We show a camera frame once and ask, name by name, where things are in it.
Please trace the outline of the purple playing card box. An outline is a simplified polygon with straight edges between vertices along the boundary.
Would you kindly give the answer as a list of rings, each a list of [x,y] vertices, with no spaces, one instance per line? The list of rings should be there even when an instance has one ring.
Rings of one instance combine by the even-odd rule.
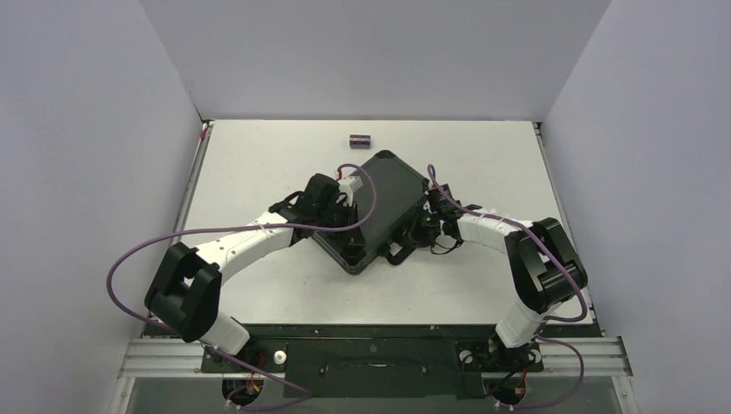
[[[370,135],[349,135],[348,145],[351,149],[370,149],[372,137]]]

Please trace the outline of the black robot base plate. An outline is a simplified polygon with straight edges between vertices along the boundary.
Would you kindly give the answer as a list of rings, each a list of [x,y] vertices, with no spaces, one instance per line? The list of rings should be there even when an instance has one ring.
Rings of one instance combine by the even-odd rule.
[[[518,401],[529,373],[547,373],[552,352],[586,369],[578,343],[552,327],[519,348],[490,325],[255,324],[234,357],[204,346],[199,372],[222,376],[222,395],[251,405],[277,386],[284,398],[500,398]]]

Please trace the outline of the black foam-lined carrying case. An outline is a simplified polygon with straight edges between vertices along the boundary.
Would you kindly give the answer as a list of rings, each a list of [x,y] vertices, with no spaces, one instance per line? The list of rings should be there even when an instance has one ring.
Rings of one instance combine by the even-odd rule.
[[[362,165],[371,185],[354,193],[358,219],[372,214],[347,233],[314,234],[313,239],[342,269],[362,273],[378,257],[394,266],[403,263],[420,246],[415,231],[426,203],[428,180],[390,150],[375,153]]]

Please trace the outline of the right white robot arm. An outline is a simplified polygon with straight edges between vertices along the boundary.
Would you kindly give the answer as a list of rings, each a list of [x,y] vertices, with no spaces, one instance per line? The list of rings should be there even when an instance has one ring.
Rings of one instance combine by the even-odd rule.
[[[486,345],[488,361],[507,368],[549,321],[573,323],[589,314],[584,265],[562,224],[549,217],[523,221],[453,199],[447,185],[427,192],[427,207],[407,231],[410,245],[447,254],[466,243],[504,254],[517,299]]]

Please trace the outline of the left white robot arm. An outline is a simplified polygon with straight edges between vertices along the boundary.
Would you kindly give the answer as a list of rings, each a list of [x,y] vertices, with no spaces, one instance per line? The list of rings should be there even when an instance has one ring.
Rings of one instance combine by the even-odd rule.
[[[360,216],[354,196],[365,185],[375,185],[365,170],[339,179],[317,173],[304,190],[271,205],[248,225],[217,229],[218,238],[197,246],[173,244],[144,305],[185,342],[217,348],[234,370],[246,371],[258,349],[249,331],[220,311],[222,287],[257,260],[317,232],[360,238],[360,227],[372,213]]]

